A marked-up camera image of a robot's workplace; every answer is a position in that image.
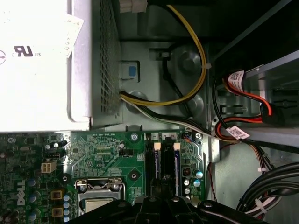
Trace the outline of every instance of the green circuit board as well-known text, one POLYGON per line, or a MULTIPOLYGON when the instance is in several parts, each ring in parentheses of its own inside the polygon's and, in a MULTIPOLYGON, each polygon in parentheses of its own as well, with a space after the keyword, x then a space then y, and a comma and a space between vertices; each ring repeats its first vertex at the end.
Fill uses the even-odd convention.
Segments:
MULTIPOLYGON (((205 178, 200 179, 200 186, 192 184, 194 171, 204 171, 201 146, 185 141, 183 132, 155 132, 153 135, 157 136, 155 141, 163 142, 167 134, 175 136, 175 142, 181 143, 183 187, 179 194, 191 199, 204 199, 205 178), (186 168, 190 169, 188 175, 183 174, 186 168), (190 181, 189 186, 184 186, 185 179, 190 181), (190 194, 184 193, 185 188, 190 189, 190 194)), ((77 183, 86 179, 91 181, 89 186, 94 185, 95 180, 116 181, 117 184, 120 180, 122 192, 114 192, 113 198, 133 202, 146 192, 145 144, 144 132, 0 135, 1 217, 5 217, 3 214, 7 211, 17 211, 14 217, 18 223, 67 222, 80 215, 82 208, 79 208, 80 190, 77 183), (64 142, 65 145, 55 148, 53 143, 56 142, 64 142), (46 167, 46 164, 51 164, 53 168, 48 168, 49 172, 45 173, 43 165, 46 167)))

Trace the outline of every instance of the motherboard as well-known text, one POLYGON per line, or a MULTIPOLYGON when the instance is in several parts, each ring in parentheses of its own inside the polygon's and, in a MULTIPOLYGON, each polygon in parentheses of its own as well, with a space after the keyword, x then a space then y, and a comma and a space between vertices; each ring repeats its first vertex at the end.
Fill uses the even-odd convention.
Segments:
POLYGON ((205 198, 195 134, 0 135, 0 223, 67 223, 113 200, 152 194, 155 178, 170 181, 174 195, 205 198))

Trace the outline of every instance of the capacitor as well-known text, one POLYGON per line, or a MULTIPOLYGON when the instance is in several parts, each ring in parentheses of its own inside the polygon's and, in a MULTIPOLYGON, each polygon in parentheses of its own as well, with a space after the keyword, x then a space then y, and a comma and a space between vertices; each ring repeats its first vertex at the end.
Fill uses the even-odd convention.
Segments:
POLYGON ((14 156, 14 152, 13 151, 8 151, 8 152, 3 152, 0 154, 0 158, 2 159, 6 159, 6 158, 10 158, 14 156))
POLYGON ((49 144, 45 145, 45 149, 47 149, 47 150, 51 149, 51 145, 49 145, 49 144))
POLYGON ((10 221, 14 218, 16 218, 19 215, 18 210, 13 210, 8 216, 5 218, 5 222, 10 223, 10 221))
POLYGON ((123 149, 125 148, 125 142, 124 141, 121 141, 118 145, 119 148, 123 149))
POLYGON ((65 195, 65 196, 64 196, 64 201, 65 201, 65 202, 68 202, 69 199, 70 199, 70 196, 68 196, 68 195, 65 195))
POLYGON ((194 178, 193 185, 194 187, 198 188, 200 186, 200 180, 194 178))
POLYGON ((186 188, 186 189, 184 190, 184 193, 185 193, 186 195, 190 194, 190 188, 186 188))
POLYGON ((185 180, 184 180, 184 185, 185 185, 185 186, 189 186, 189 184, 190 184, 190 181, 189 181, 187 178, 185 178, 185 180))
POLYGON ((198 178, 198 179, 201 179, 201 178, 203 178, 203 176, 204 176, 204 174, 203 174, 200 170, 198 170, 198 169, 196 169, 196 170, 194 171, 194 175, 195 175, 196 178, 198 178))
POLYGON ((64 203, 64 208, 65 208, 65 209, 68 209, 69 207, 70 207, 70 203, 65 202, 65 203, 64 203))
POLYGON ((34 209, 34 210, 30 213, 28 219, 29 219, 29 221, 33 222, 33 221, 36 220, 36 218, 38 218, 40 215, 41 215, 41 211, 40 211, 39 209, 34 209))
POLYGON ((22 169, 21 165, 16 165, 13 167, 13 171, 17 172, 20 171, 22 169))
POLYGON ((33 192, 31 195, 29 195, 29 202, 33 203, 41 196, 41 194, 38 191, 33 192))
POLYGON ((11 213, 11 210, 10 209, 6 209, 4 211, 4 213, 0 216, 0 222, 2 222, 6 218, 6 216, 8 216, 10 213, 11 213))
POLYGON ((54 142, 53 146, 54 146, 54 148, 60 148, 60 147, 66 146, 66 144, 67 144, 67 141, 62 140, 59 142, 54 142))
POLYGON ((65 216, 65 217, 64 217, 64 222, 67 223, 67 222, 69 222, 69 221, 70 221, 70 217, 65 216))
POLYGON ((64 210, 64 215, 65 215, 65 216, 68 216, 69 214, 70 214, 70 210, 65 209, 65 210, 64 210))
POLYGON ((29 187, 34 187, 38 183, 39 183, 39 178, 38 177, 37 178, 30 178, 30 179, 27 180, 27 185, 29 187))
POLYGON ((18 221, 19 221, 19 218, 18 217, 14 217, 14 218, 12 218, 10 220, 10 224, 16 224, 16 223, 18 223, 18 221))

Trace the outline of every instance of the white connector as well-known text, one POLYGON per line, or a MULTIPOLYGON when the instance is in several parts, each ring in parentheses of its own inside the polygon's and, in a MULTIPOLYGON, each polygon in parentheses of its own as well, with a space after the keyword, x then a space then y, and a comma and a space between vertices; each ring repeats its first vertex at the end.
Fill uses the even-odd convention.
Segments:
POLYGON ((42 163, 42 174, 49 174, 56 170, 57 161, 47 161, 42 163))
POLYGON ((119 0, 121 13, 142 13, 148 6, 147 0, 119 0))

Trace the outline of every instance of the screw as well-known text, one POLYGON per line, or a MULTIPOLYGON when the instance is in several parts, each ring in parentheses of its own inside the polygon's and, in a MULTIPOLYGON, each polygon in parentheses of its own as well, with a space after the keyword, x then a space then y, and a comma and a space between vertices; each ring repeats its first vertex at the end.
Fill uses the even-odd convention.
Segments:
POLYGON ((211 207, 212 207, 212 204, 209 203, 209 202, 206 202, 206 203, 204 203, 204 206, 205 206, 206 208, 211 208, 211 207))
POLYGON ((201 139, 201 134, 200 134, 200 133, 196 133, 195 137, 196 137, 197 139, 201 139))
POLYGON ((138 139, 138 135, 137 134, 131 134, 131 140, 132 141, 137 141, 137 139, 138 139))
POLYGON ((172 198, 172 201, 173 201, 173 202, 178 202, 178 201, 179 201, 179 198, 178 198, 178 197, 173 197, 173 198, 172 198))
POLYGON ((114 190, 119 190, 119 189, 120 189, 120 186, 119 186, 118 184, 113 184, 113 185, 112 185, 112 188, 113 188, 114 190))
POLYGON ((7 139, 7 142, 10 143, 10 144, 12 144, 12 143, 15 142, 15 139, 10 137, 10 138, 7 139))
POLYGON ((80 190, 80 191, 86 191, 86 187, 84 187, 84 186, 80 186, 80 187, 79 187, 79 190, 80 190))
POLYGON ((126 203, 124 203, 124 202, 121 202, 121 203, 118 204, 118 207, 120 207, 120 208, 123 208, 125 206, 126 206, 126 203))
POLYGON ((151 198, 149 199, 150 202, 155 202, 156 200, 157 200, 157 199, 154 198, 154 197, 151 197, 151 198))

